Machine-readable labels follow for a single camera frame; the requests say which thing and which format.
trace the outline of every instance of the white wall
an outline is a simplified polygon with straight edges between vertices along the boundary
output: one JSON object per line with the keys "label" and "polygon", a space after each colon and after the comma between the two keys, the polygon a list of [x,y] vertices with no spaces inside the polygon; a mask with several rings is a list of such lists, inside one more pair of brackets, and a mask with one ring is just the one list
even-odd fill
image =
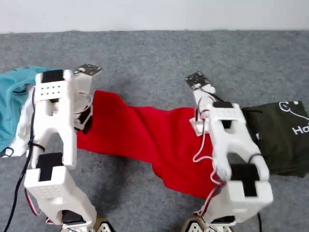
{"label": "white wall", "polygon": [[0,0],[0,33],[309,29],[309,0]]}

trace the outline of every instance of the black wire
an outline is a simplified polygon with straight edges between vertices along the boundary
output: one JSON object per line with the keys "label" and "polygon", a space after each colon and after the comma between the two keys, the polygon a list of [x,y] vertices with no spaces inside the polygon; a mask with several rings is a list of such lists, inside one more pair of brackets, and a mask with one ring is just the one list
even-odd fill
{"label": "black wire", "polygon": [[224,102],[224,100],[222,100],[221,98],[219,98],[217,95],[213,94],[213,93],[209,93],[205,90],[203,90],[201,87],[199,88],[200,90],[202,90],[203,92],[205,93],[208,93],[209,95],[211,95],[212,97],[216,98],[217,100],[221,101],[221,102]]}
{"label": "black wire", "polygon": [[24,165],[24,168],[19,176],[19,179],[17,181],[17,184],[16,184],[16,187],[15,187],[15,191],[14,191],[14,201],[13,201],[13,205],[12,205],[12,208],[11,208],[11,213],[10,213],[10,216],[9,216],[9,219],[8,219],[8,222],[6,223],[6,226],[5,226],[5,229],[3,232],[7,232],[9,227],[10,227],[10,224],[12,222],[12,218],[13,218],[13,215],[14,215],[14,212],[15,212],[15,208],[16,208],[16,203],[17,203],[17,197],[18,197],[18,190],[19,190],[19,187],[21,185],[21,182],[23,181],[24,179],[24,176],[26,174],[26,170],[27,170],[27,167],[29,165],[29,162],[30,162],[30,159],[31,159],[31,156],[32,156],[32,150],[33,150],[33,139],[34,139],[34,135],[33,135],[33,123],[34,123],[34,115],[35,115],[35,106],[34,106],[34,91],[35,89],[33,89],[33,93],[32,93],[32,107],[33,107],[33,114],[32,114],[32,117],[31,117],[31,126],[30,126],[30,140],[29,140],[29,143],[28,143],[28,146],[29,146],[29,154],[28,154],[28,157],[26,159],[26,163]]}
{"label": "black wire", "polygon": [[[208,226],[209,228],[211,228],[213,231],[216,231],[213,227],[211,227],[211,226]],[[217,232],[217,231],[216,231]]]}
{"label": "black wire", "polygon": [[257,219],[259,220],[259,232],[263,232],[262,219],[261,219],[261,214],[260,213],[257,213]]}

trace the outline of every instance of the cable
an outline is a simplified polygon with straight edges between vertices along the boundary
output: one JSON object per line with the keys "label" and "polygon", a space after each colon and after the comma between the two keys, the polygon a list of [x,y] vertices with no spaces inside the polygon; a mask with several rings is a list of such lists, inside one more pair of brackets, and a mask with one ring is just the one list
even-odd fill
{"label": "cable", "polygon": [[82,111],[80,111],[80,112],[74,112],[75,115],[78,115],[78,114],[81,114],[81,113],[85,112],[87,109],[89,109],[89,108],[91,107],[92,102],[93,102],[93,97],[92,97],[91,94],[89,94],[89,93],[83,93],[83,92],[79,92],[78,94],[84,95],[84,96],[88,96],[88,97],[89,97],[89,104],[88,104],[88,106],[87,106],[84,110],[82,110]]}
{"label": "cable", "polygon": [[203,139],[202,139],[201,147],[199,148],[198,152],[193,156],[193,159],[192,159],[192,161],[194,163],[198,163],[198,162],[202,161],[203,159],[211,159],[212,160],[212,157],[210,157],[210,156],[202,156],[202,157],[196,159],[204,148],[205,137],[206,137],[206,133],[205,133],[204,129],[205,129],[205,121],[203,121]]}
{"label": "cable", "polygon": [[54,223],[52,222],[52,220],[51,220],[49,217],[47,217],[47,218],[45,219],[45,223],[46,223],[47,225],[54,225]]}
{"label": "cable", "polygon": [[257,219],[259,220],[259,232],[263,232],[262,219],[261,219],[261,214],[260,213],[257,213]]}
{"label": "cable", "polygon": [[217,230],[215,230],[213,227],[211,226],[208,226],[209,228],[211,228],[213,231],[217,232]]}
{"label": "cable", "polygon": [[32,117],[31,117],[31,126],[30,126],[30,140],[29,140],[29,143],[28,143],[28,146],[29,146],[29,155],[26,159],[26,163],[24,165],[24,168],[19,176],[19,179],[17,181],[17,184],[16,184],[16,187],[15,187],[15,191],[14,191],[14,201],[13,201],[13,205],[12,205],[12,208],[11,208],[11,212],[10,212],[10,216],[9,216],[9,219],[8,219],[8,222],[6,223],[6,226],[5,226],[5,229],[3,232],[7,232],[9,227],[10,227],[10,224],[12,222],[12,218],[13,218],[13,215],[14,215],[14,212],[15,212],[15,208],[16,208],[16,203],[17,203],[17,197],[18,197],[18,190],[19,190],[19,187],[21,185],[21,182],[23,181],[24,179],[24,176],[26,174],[26,171],[27,171],[27,167],[29,165],[29,162],[30,162],[30,159],[31,159],[31,156],[32,156],[32,150],[33,150],[33,139],[34,139],[34,134],[33,134],[33,123],[34,123],[34,116],[35,116],[35,105],[34,105],[34,92],[35,92],[35,89],[33,89],[33,93],[32,93],[32,107],[33,107],[33,114],[32,114]]}
{"label": "cable", "polygon": [[34,214],[35,216],[41,215],[42,211],[38,213],[38,211],[36,210],[34,204],[32,203],[32,200],[31,200],[31,198],[30,198],[30,196],[29,196],[28,191],[27,191],[26,188],[25,188],[25,196],[26,196],[26,200],[27,200],[27,202],[28,202],[28,204],[29,204],[29,207],[30,207],[31,211],[33,212],[33,214]]}
{"label": "cable", "polygon": [[200,89],[201,91],[203,91],[203,92],[205,92],[205,93],[208,93],[209,95],[211,95],[212,97],[216,98],[217,100],[219,100],[219,101],[221,101],[221,102],[224,102],[224,100],[222,100],[221,98],[219,98],[217,95],[203,90],[202,87],[199,87],[198,89]]}
{"label": "cable", "polygon": [[206,200],[205,200],[205,203],[204,203],[204,205],[202,206],[202,208],[201,208],[200,210],[194,212],[194,213],[193,213],[194,215],[197,215],[197,216],[202,217],[202,216],[205,214],[206,209],[207,209],[207,206],[208,206],[208,203],[209,203],[209,201],[210,201],[210,199],[211,199],[213,193],[214,193],[216,190],[217,190],[217,187],[214,187],[214,188],[211,190],[211,192],[208,194],[208,196],[207,196],[207,198],[206,198]]}

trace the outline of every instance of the white logo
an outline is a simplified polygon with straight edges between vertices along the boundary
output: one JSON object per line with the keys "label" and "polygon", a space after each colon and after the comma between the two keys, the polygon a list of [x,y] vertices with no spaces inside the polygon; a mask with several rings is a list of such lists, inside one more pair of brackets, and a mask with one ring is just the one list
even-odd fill
{"label": "white logo", "polygon": [[[284,111],[284,112],[290,112],[291,114],[293,114],[293,115],[295,115],[295,116],[297,116],[297,117],[301,117],[301,118],[304,118],[304,119],[306,119],[306,120],[309,121],[309,118],[294,113],[294,112],[291,110],[291,108],[289,107],[289,103],[288,103],[287,101],[284,101],[284,102],[282,101],[282,102],[280,102],[280,103],[279,103],[279,107],[280,107],[280,109],[281,109],[282,111]],[[303,133],[308,133],[308,132],[309,132],[309,123],[308,123],[308,126],[305,126],[305,127],[298,126],[297,129],[295,129],[295,128],[292,127],[292,130],[293,130],[294,134],[296,134],[296,135],[297,135],[299,132],[300,132],[301,134],[303,134]]]}

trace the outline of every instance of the white wire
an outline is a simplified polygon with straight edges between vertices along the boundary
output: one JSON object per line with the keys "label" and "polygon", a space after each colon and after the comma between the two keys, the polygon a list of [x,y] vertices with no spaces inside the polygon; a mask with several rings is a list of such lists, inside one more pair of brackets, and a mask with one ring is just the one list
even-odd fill
{"label": "white wire", "polygon": [[197,159],[197,157],[199,156],[199,154],[201,154],[203,148],[204,148],[204,144],[205,144],[205,137],[206,137],[206,133],[204,132],[204,126],[203,126],[203,139],[202,139],[202,144],[201,144],[201,147],[200,149],[198,150],[198,152],[193,156],[193,159],[192,161],[194,163],[198,163],[198,162],[201,162],[202,160],[204,159],[211,159],[212,160],[212,157],[211,156],[202,156],[200,158]]}
{"label": "white wire", "polygon": [[213,195],[213,193],[215,192],[215,190],[217,189],[217,187],[214,187],[211,192],[208,194],[208,197],[205,200],[204,205],[202,206],[202,208],[200,210],[198,210],[197,212],[194,212],[194,214],[198,215],[198,216],[203,216],[202,213],[205,211],[205,207],[207,206],[208,202],[211,199],[211,196]]}
{"label": "white wire", "polygon": [[82,96],[87,96],[87,97],[89,97],[89,103],[88,103],[88,106],[87,106],[83,111],[74,112],[75,115],[81,114],[81,113],[85,112],[86,110],[88,110],[88,109],[91,107],[92,102],[93,102],[93,97],[92,97],[91,94],[89,94],[89,93],[82,93],[82,92],[79,92],[78,94],[80,94],[80,95],[82,95]]}
{"label": "white wire", "polygon": [[29,207],[33,210],[34,215],[35,216],[41,215],[42,211],[38,213],[27,190],[25,191],[25,193],[26,193],[26,198],[28,199]]}
{"label": "white wire", "polygon": [[49,219],[49,217],[46,218],[45,223],[48,225],[54,225],[54,223]]}

